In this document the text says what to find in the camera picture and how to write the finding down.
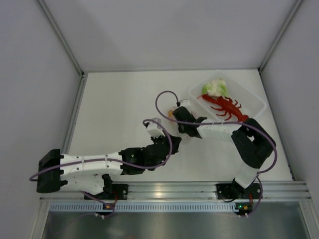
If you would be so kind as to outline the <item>orange toy food piece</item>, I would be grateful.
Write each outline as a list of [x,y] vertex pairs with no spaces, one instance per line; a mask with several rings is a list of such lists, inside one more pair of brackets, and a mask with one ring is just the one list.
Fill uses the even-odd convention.
[[173,110],[169,110],[167,116],[168,116],[169,119],[173,119],[173,120],[175,119],[175,117],[173,115]]

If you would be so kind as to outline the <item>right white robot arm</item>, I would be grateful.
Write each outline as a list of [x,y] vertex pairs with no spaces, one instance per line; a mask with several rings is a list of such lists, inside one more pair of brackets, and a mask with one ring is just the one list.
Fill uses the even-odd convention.
[[237,149],[242,164],[232,182],[216,185],[219,200],[232,202],[236,199],[262,198],[262,185],[257,177],[266,159],[276,149],[276,143],[256,120],[213,122],[206,117],[195,118],[186,107],[175,109],[172,115],[180,133],[229,142]]

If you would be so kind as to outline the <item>white toy cauliflower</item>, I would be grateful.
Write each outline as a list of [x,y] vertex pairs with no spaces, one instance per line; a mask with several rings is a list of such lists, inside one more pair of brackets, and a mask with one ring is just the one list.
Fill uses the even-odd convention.
[[221,97],[228,96],[228,89],[226,82],[221,78],[216,78],[206,83],[202,88],[202,94],[208,94],[209,96]]

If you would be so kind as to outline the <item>clear zip top bag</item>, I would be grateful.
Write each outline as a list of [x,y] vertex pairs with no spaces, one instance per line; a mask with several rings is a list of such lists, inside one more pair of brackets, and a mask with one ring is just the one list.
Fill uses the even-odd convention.
[[[177,107],[176,106],[172,106],[168,109],[169,110],[176,110]],[[172,135],[172,136],[176,136],[176,137],[181,137],[181,145],[187,145],[192,141],[192,137],[190,137],[189,135],[185,134],[185,133],[180,133],[178,131],[178,124],[174,121],[171,121],[172,119],[168,120],[165,123],[166,129],[167,131]]]

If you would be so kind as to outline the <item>red toy lobster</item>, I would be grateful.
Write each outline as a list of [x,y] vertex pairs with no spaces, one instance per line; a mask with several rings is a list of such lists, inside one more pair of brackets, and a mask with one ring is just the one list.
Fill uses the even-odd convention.
[[217,114],[217,116],[228,116],[228,118],[226,118],[225,121],[230,120],[233,116],[237,118],[238,122],[245,122],[249,118],[248,115],[245,115],[240,111],[242,105],[238,103],[237,100],[232,100],[229,97],[214,97],[209,96],[208,94],[204,94],[198,96],[197,99],[204,99],[206,102],[211,103],[210,107],[213,110],[222,112],[222,114]]

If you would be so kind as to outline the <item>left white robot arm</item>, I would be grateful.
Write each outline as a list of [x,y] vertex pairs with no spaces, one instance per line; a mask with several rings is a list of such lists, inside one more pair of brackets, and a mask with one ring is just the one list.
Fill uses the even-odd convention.
[[152,144],[119,152],[74,156],[60,149],[49,151],[38,163],[36,191],[54,193],[84,191],[107,199],[112,195],[112,176],[140,175],[164,165],[168,156],[178,152],[181,137],[152,137]]

